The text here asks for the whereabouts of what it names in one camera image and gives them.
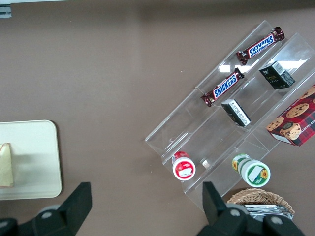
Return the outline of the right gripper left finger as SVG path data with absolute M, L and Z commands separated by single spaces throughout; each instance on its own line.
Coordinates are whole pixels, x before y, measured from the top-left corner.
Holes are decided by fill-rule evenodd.
M 74 236 L 92 208 L 90 182 L 82 182 L 57 208 L 42 211 L 32 220 L 35 236 Z

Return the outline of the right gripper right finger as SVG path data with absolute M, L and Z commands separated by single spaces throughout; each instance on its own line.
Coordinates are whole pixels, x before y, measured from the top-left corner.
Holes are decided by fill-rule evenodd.
M 227 207 L 212 182 L 203 183 L 202 205 L 208 225 L 199 236 L 264 235 L 262 223 L 238 208 Z

